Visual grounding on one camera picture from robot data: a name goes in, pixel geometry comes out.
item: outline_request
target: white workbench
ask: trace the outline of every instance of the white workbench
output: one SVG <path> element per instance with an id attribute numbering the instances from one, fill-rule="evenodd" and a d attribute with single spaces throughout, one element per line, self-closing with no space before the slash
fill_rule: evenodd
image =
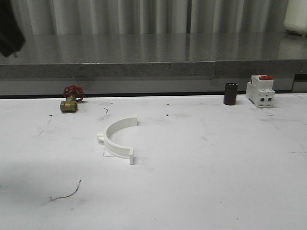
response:
<path id="1" fill-rule="evenodd" d="M 305 230 L 307 95 L 275 97 L 0 100 L 0 229 Z M 103 157 L 96 134 L 134 114 L 112 140 L 135 165 Z"/>

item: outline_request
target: scratch mark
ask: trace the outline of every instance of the scratch mark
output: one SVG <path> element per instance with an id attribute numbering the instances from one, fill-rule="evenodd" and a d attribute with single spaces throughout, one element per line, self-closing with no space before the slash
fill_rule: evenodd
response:
<path id="1" fill-rule="evenodd" d="M 214 145 L 211 141 L 209 141 L 206 137 L 202 136 L 201 137 L 204 141 L 208 141 L 212 146 Z"/>
<path id="2" fill-rule="evenodd" d="M 304 153 L 307 153 L 307 152 L 290 152 L 292 154 L 304 154 Z"/>
<path id="3" fill-rule="evenodd" d="M 100 121 L 106 120 L 106 119 L 109 118 L 109 116 L 110 116 L 110 115 L 105 115 L 105 116 L 101 117 L 99 120 L 100 120 Z"/>
<path id="4" fill-rule="evenodd" d="M 80 200 L 76 203 L 76 206 L 82 205 L 84 202 L 85 202 L 85 200 L 80 199 Z"/>
<path id="5" fill-rule="evenodd" d="M 272 125 L 273 125 L 277 130 L 280 130 L 276 124 L 272 123 Z"/>
<path id="6" fill-rule="evenodd" d="M 188 115 L 185 114 L 175 114 L 176 118 L 183 118 L 183 117 L 189 117 Z"/>
<path id="7" fill-rule="evenodd" d="M 297 96 L 297 97 L 299 97 L 300 99 L 303 99 L 301 96 L 299 96 L 299 95 L 296 95 L 296 94 L 294 94 L 294 96 Z"/>

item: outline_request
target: thin wire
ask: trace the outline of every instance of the thin wire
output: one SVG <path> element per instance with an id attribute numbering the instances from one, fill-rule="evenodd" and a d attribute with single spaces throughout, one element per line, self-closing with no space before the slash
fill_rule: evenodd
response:
<path id="1" fill-rule="evenodd" d="M 74 191 L 72 194 L 70 194 L 70 195 L 68 195 L 68 196 L 63 196 L 63 197 L 56 197 L 56 199 L 67 198 L 67 197 L 70 197 L 70 196 L 74 195 L 74 194 L 78 191 L 78 189 L 79 189 L 79 187 L 80 187 L 80 183 L 81 183 L 81 180 L 79 181 L 79 184 L 78 184 L 78 186 L 77 186 L 76 191 Z"/>

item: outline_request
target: valve handle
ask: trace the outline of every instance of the valve handle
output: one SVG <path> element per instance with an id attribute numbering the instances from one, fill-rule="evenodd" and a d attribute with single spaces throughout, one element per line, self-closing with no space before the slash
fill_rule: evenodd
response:
<path id="1" fill-rule="evenodd" d="M 64 97 L 68 98 L 71 95 L 75 95 L 77 99 L 77 102 L 80 102 L 83 100 L 84 92 L 82 87 L 76 86 L 76 85 L 70 85 L 66 86 L 63 93 Z"/>

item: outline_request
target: white pipe clamp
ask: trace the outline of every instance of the white pipe clamp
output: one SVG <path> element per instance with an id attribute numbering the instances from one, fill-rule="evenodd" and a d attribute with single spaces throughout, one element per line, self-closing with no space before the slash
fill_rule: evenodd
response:
<path id="1" fill-rule="evenodd" d="M 133 147 L 116 144 L 110 140 L 110 137 L 120 129 L 133 126 L 138 126 L 137 115 L 118 120 L 106 127 L 103 133 L 97 134 L 98 140 L 105 143 L 105 148 L 108 150 L 108 152 L 116 157 L 129 159 L 130 164 L 133 164 Z"/>

